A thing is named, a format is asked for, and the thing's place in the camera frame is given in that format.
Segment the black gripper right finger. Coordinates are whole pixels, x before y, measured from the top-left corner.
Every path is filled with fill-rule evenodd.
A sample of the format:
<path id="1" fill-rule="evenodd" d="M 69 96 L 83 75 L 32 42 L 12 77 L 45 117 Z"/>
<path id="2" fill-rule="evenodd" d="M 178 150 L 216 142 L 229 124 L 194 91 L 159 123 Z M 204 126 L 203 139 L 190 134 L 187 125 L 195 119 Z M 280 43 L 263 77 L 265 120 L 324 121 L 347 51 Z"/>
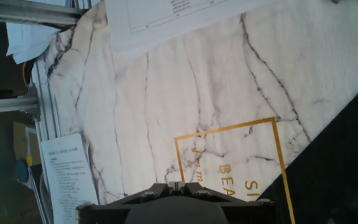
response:
<path id="1" fill-rule="evenodd" d="M 223 212 L 228 223 L 268 224 L 275 223 L 275 202 L 260 199 L 247 202 L 217 192 L 199 183 L 187 183 L 180 188 L 181 195 L 200 199 L 210 205 L 217 205 Z"/>

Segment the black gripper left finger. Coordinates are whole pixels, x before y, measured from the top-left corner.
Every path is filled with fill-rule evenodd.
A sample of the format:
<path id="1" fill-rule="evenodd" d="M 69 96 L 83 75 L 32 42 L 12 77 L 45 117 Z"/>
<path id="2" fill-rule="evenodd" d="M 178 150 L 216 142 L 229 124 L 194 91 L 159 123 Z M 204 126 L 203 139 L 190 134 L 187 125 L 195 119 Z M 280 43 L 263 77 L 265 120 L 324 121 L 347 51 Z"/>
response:
<path id="1" fill-rule="evenodd" d="M 170 190 L 171 188 L 168 184 L 153 184 L 149 189 L 109 204 L 96 205 L 94 203 L 83 203 L 76 207 L 75 223 L 125 223 L 129 212 L 136 205 L 169 196 Z"/>

